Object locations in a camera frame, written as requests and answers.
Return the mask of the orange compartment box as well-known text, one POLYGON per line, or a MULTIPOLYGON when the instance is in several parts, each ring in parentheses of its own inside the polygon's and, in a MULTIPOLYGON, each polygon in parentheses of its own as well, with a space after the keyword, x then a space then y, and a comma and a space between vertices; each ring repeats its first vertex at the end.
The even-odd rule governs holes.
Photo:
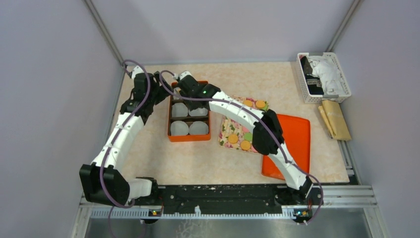
POLYGON ((208 141, 211 139, 211 119, 210 119, 210 113, 208 111, 208 115, 204 116, 204 117, 191 117, 191 116, 186 116, 186 117, 180 117, 180 118, 173 118, 171 116, 171 107, 173 104, 175 103, 184 103, 184 101, 181 100, 174 100, 173 96, 170 96, 169 98, 169 109, 168 109, 168 119, 167 119, 167 130, 166 130, 166 134, 168 136, 168 139, 170 142, 197 142, 197 141, 208 141), (188 126, 190 126, 193 122, 195 121, 203 121, 205 123, 208 124, 209 126, 209 133, 206 135, 185 135, 185 136, 171 136, 170 135, 170 124, 174 121, 184 121, 188 124, 188 126))

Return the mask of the floral tray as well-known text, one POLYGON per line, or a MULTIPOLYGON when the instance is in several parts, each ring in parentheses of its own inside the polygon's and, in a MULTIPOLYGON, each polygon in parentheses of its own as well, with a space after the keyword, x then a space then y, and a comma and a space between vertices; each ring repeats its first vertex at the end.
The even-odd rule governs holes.
MULTIPOLYGON (((253 102, 253 107, 252 107, 253 109, 263 111, 262 109, 258 109, 255 106, 255 102, 257 101, 257 99, 249 98, 249 97, 240 97, 240 96, 233 96, 233 98, 240 103, 243 103, 244 100, 250 100, 253 102)), ((240 148, 240 143, 244 141, 243 136, 246 132, 250 132, 250 131, 246 127, 239 124, 238 122, 224 116, 222 120, 222 124, 221 124, 221 129, 219 132, 219 136, 218 136, 218 143, 220 146, 225 147, 225 148, 244 151, 240 148), (236 144, 231 144, 228 142, 228 136, 231 134, 236 134, 239 137, 239 140, 236 144)), ((245 152, 258 154, 258 152, 253 146, 251 146, 250 150, 245 151, 245 152)))

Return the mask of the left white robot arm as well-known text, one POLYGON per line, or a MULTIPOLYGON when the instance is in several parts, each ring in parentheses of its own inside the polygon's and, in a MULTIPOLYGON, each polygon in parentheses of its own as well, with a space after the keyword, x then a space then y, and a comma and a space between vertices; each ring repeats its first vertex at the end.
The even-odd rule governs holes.
POLYGON ((86 200, 94 203, 130 207, 140 198, 147 205, 158 201, 153 178, 127 181, 120 172, 137 134, 145 126, 154 106, 169 96, 171 86, 160 82, 160 73, 147 73, 135 67, 130 73, 134 87, 121 105, 117 123, 100 153, 90 164, 83 164, 79 176, 86 200))

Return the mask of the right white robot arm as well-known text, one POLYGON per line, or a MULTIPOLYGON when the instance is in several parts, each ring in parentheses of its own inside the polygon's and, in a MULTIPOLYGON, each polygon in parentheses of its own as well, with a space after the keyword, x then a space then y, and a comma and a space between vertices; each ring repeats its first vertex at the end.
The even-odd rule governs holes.
POLYGON ((207 108, 244 126, 253 135, 252 146, 269 156, 281 171, 296 204, 310 199, 313 182, 307 172, 299 168, 287 148, 283 130, 273 110, 261 111, 246 106, 212 84, 199 83, 190 72, 175 75, 181 98, 192 109, 207 108))

